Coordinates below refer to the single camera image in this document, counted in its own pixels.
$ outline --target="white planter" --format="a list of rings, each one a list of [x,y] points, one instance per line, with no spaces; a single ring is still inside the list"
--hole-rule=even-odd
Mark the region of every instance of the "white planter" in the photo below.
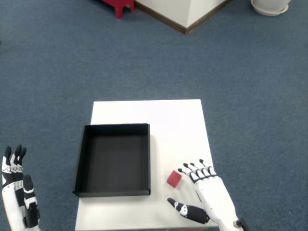
[[[289,8],[291,0],[251,0],[255,11],[267,16],[277,16]]]

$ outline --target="black tray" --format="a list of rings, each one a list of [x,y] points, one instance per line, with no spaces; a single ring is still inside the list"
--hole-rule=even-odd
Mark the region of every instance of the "black tray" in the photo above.
[[[150,125],[87,125],[74,191],[78,197],[150,195]]]

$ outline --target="red block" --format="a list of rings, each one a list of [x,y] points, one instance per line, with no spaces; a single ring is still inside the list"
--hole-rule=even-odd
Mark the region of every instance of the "red block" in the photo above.
[[[175,188],[178,185],[181,178],[182,175],[173,170],[167,179],[167,183],[170,184],[173,188]]]

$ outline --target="robotic hand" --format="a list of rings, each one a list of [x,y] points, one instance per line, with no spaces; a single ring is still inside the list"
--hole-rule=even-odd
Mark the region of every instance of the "robotic hand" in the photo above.
[[[2,198],[12,231],[40,231],[38,202],[29,175],[23,175],[26,148],[7,147],[2,160]]]
[[[201,165],[198,166],[193,163],[184,163],[186,168],[179,168],[178,171],[192,180],[205,210],[176,202],[172,198],[168,198],[168,201],[181,216],[203,224],[212,219],[218,224],[220,231],[249,231],[245,221],[237,218],[234,204],[222,179],[212,166],[204,165],[202,159],[200,163]]]

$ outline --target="white tabletop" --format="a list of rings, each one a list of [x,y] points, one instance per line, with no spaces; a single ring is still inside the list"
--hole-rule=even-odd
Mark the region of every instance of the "white tabletop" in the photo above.
[[[76,231],[205,228],[185,219],[168,197],[203,207],[192,182],[183,176],[176,188],[167,184],[184,162],[200,158],[212,164],[200,100],[94,102],[91,124],[149,123],[151,195],[80,198]]]

